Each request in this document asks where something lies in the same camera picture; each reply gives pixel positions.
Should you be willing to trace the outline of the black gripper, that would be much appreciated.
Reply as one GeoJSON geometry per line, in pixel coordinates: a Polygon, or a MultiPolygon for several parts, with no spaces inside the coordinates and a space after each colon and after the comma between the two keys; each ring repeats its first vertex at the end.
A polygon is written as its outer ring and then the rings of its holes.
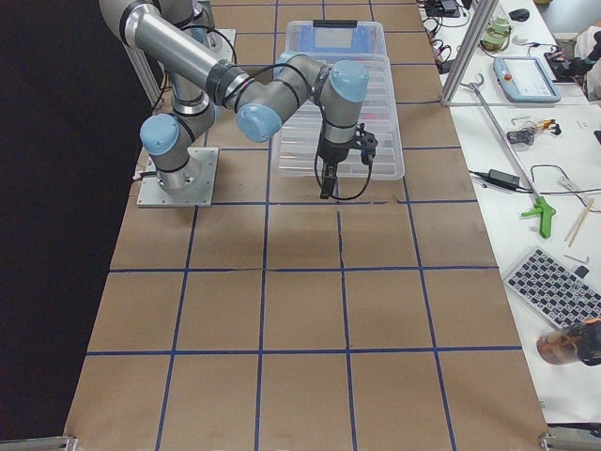
{"type": "Polygon", "coordinates": [[[333,143],[323,134],[319,136],[317,156],[321,158],[321,199],[335,198],[334,188],[337,181],[337,166],[343,162],[351,149],[361,152],[361,160],[364,165],[372,171],[372,165],[376,158],[378,140],[375,135],[364,129],[364,123],[359,124],[351,137],[343,143],[333,143]]]}

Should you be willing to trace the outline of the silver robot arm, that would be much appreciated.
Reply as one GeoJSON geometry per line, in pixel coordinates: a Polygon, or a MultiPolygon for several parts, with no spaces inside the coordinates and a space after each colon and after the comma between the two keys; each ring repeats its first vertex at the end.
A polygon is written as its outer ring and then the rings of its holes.
{"type": "Polygon", "coordinates": [[[209,0],[193,1],[193,20],[189,32],[200,43],[216,51],[222,46],[222,39],[214,31],[215,22],[209,0]]]}
{"type": "Polygon", "coordinates": [[[215,124],[220,107],[235,113],[247,139],[262,143],[306,101],[315,104],[321,128],[314,172],[323,199],[334,196],[338,165],[352,149],[364,165],[373,165],[378,141],[359,121],[369,80],[362,64],[327,65],[306,54],[284,54],[264,85],[193,34],[201,22],[192,1],[102,1],[100,12],[125,46],[160,62],[172,81],[171,112],[149,117],[140,129],[162,193],[188,194],[207,185],[208,164],[189,147],[215,124]]]}

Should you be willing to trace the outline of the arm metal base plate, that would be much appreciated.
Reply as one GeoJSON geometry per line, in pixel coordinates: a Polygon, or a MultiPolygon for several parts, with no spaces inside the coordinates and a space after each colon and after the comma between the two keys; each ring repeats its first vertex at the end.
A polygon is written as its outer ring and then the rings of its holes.
{"type": "Polygon", "coordinates": [[[166,173],[147,159],[146,171],[154,175],[141,180],[137,206],[141,208],[207,208],[212,204],[219,149],[189,147],[186,166],[166,173]]]}
{"type": "Polygon", "coordinates": [[[214,52],[220,59],[234,61],[234,51],[232,47],[236,40],[236,29],[216,29],[206,33],[206,46],[214,52]]]}

